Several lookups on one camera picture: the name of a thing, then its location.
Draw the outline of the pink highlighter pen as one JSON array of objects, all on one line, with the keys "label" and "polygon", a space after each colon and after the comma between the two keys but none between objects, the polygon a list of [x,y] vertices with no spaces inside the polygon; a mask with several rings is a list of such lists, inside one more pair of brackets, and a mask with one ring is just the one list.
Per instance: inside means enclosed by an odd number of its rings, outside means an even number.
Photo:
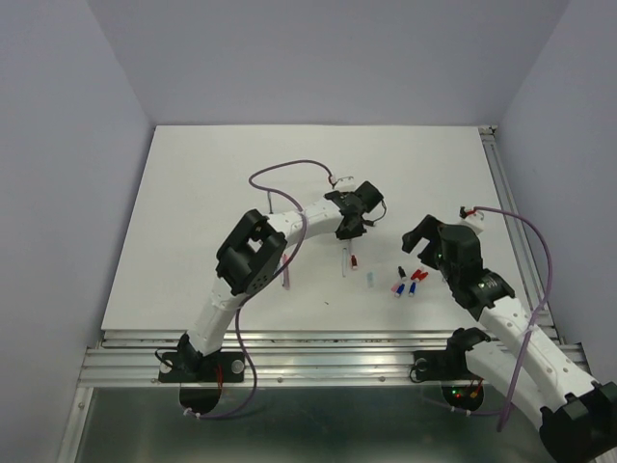
[{"label": "pink highlighter pen", "polygon": [[285,290],[290,290],[290,276],[289,276],[289,257],[287,254],[282,256],[282,287]]}]

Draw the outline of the blue gel pen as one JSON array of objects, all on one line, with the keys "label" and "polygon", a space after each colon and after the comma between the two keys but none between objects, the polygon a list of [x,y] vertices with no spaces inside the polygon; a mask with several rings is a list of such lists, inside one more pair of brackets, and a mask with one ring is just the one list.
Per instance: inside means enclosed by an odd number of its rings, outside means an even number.
[{"label": "blue gel pen", "polygon": [[273,214],[274,210],[273,210],[272,196],[271,196],[271,192],[270,191],[266,192],[266,197],[267,197],[269,214]]}]

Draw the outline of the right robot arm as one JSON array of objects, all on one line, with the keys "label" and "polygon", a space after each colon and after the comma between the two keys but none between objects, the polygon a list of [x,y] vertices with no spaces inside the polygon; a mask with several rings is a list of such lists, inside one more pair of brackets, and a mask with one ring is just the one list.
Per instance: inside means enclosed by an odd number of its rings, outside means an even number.
[{"label": "right robot arm", "polygon": [[427,242],[420,262],[442,274],[454,301],[477,323],[455,330],[443,350],[415,351],[411,381],[487,381],[505,398],[498,415],[519,409],[557,462],[589,462],[615,449],[615,383],[602,384],[578,367],[514,289],[485,267],[473,215],[462,210],[456,225],[427,215],[402,237],[405,253]]}]

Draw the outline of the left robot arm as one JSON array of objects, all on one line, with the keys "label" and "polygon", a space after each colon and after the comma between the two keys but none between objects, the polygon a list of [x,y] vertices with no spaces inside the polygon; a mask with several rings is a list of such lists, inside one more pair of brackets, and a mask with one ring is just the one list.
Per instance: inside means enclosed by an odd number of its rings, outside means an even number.
[{"label": "left robot arm", "polygon": [[364,216],[383,200],[382,193],[365,181],[354,191],[333,190],[297,210],[246,212],[216,253],[216,279],[197,321],[180,337],[173,365],[192,379],[207,378],[232,319],[247,299],[274,280],[286,250],[322,234],[339,240],[362,236]]}]

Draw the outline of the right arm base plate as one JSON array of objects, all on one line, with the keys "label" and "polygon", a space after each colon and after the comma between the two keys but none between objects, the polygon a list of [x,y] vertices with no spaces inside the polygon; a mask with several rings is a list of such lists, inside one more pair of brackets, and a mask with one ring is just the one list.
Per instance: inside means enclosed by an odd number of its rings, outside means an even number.
[{"label": "right arm base plate", "polygon": [[416,350],[409,377],[415,384],[425,381],[479,380],[468,370],[466,354],[492,338],[478,328],[459,328],[447,339],[444,350]]}]

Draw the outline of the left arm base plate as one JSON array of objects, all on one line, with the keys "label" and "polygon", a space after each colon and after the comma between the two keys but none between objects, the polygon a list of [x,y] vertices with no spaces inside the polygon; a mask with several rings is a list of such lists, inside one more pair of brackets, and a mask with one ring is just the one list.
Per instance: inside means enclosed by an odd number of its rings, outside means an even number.
[{"label": "left arm base plate", "polygon": [[244,381],[246,356],[241,352],[216,352],[194,367],[187,366],[173,350],[154,353],[159,361],[158,381],[167,384],[235,384]]}]

